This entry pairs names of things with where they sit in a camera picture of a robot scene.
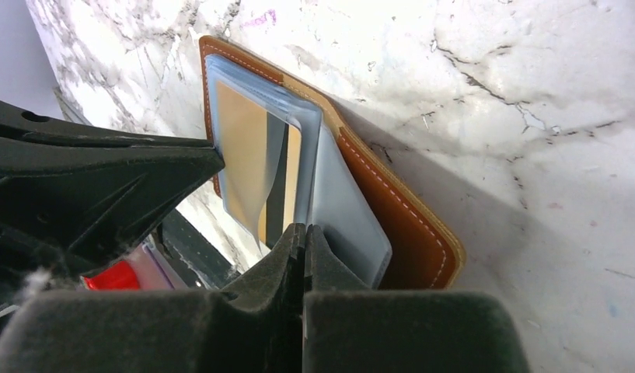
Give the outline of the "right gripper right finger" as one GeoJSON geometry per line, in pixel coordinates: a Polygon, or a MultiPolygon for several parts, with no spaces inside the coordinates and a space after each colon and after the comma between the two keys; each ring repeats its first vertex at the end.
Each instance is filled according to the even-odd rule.
{"type": "Polygon", "coordinates": [[[495,298],[367,288],[316,225],[305,250],[303,371],[529,371],[515,324],[495,298]]]}

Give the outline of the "gold credit card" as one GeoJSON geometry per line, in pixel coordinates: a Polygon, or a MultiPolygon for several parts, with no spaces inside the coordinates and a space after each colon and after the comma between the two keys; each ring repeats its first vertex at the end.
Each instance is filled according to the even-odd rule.
{"type": "Polygon", "coordinates": [[[215,97],[225,209],[271,248],[295,220],[301,131],[224,82],[215,97]]]}

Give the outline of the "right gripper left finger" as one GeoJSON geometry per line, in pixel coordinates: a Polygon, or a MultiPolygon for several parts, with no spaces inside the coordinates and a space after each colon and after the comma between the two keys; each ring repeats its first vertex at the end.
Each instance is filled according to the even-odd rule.
{"type": "Polygon", "coordinates": [[[287,371],[306,227],[220,291],[49,291],[0,336],[0,372],[287,371]]]}

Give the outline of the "brown leather card holder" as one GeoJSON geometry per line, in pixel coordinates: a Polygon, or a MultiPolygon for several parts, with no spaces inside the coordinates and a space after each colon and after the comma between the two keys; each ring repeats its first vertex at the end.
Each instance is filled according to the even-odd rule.
{"type": "Polygon", "coordinates": [[[452,286],[466,251],[452,231],[361,140],[334,103],[319,90],[249,51],[217,37],[198,41],[201,57],[220,55],[316,104],[369,207],[393,249],[381,286],[444,289],[452,286]]]}

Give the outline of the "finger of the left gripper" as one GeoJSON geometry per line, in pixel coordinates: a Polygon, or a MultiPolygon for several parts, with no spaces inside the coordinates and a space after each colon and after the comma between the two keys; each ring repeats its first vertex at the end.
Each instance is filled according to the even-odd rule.
{"type": "Polygon", "coordinates": [[[43,117],[0,100],[0,288],[74,279],[133,249],[223,169],[211,142],[43,117]]]}

